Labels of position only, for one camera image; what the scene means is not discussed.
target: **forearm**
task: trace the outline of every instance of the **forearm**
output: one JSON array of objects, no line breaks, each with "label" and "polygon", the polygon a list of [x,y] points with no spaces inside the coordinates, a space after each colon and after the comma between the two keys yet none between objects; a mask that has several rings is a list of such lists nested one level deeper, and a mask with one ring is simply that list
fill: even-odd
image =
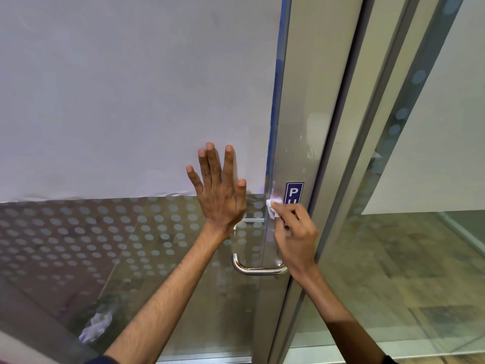
[{"label": "forearm", "polygon": [[317,266],[297,282],[317,308],[346,363],[382,363],[382,349],[335,296]]},{"label": "forearm", "polygon": [[222,233],[204,226],[193,247],[113,342],[106,355],[122,364],[145,364],[158,359],[223,239]]}]

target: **person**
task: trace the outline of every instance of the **person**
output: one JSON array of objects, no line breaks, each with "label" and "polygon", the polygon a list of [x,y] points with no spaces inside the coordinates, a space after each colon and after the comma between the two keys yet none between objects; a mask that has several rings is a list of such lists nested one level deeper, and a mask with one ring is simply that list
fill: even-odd
[{"label": "person", "polygon": [[[234,148],[226,146],[221,168],[213,143],[198,150],[202,180],[187,166],[206,223],[196,242],[166,281],[115,339],[89,363],[155,363],[218,246],[230,237],[246,210],[246,180],[234,183]],[[344,307],[314,262],[318,230],[300,204],[272,203],[275,239],[291,276],[305,290],[347,363],[390,364],[374,340]]]}]

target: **hand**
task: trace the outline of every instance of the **hand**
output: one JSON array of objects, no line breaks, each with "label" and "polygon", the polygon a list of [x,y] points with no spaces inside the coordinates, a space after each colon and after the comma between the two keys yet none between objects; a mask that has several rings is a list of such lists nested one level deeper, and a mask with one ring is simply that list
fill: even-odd
[{"label": "hand", "polygon": [[[300,282],[300,279],[316,267],[314,258],[318,229],[301,204],[271,202],[271,206],[280,216],[276,219],[275,239],[283,262],[293,278]],[[285,222],[291,233],[285,230]]]},{"label": "hand", "polygon": [[234,226],[243,219],[246,211],[246,180],[240,178],[234,187],[232,146],[226,146],[222,173],[213,143],[207,143],[206,149],[201,148],[198,153],[204,183],[202,184],[191,165],[187,166],[187,175],[196,189],[207,224],[227,238]]}]

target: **person's right arm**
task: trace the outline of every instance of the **person's right arm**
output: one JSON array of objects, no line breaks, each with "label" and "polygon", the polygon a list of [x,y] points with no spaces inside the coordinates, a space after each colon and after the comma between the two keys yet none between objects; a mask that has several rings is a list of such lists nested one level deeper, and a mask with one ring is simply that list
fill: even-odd
[{"label": "person's right arm", "polygon": [[[300,204],[275,202],[272,207],[281,217],[276,219],[275,239],[283,262],[317,308],[345,362],[383,363],[382,349],[336,297],[314,262],[318,230],[306,209]],[[290,232],[285,230],[285,222]]]}]

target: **sticker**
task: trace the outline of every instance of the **sticker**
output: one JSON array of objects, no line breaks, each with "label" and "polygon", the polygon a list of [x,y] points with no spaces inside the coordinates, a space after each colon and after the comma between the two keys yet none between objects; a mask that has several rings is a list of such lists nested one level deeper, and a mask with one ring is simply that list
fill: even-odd
[{"label": "sticker", "polygon": [[304,183],[286,183],[285,204],[300,203]]}]

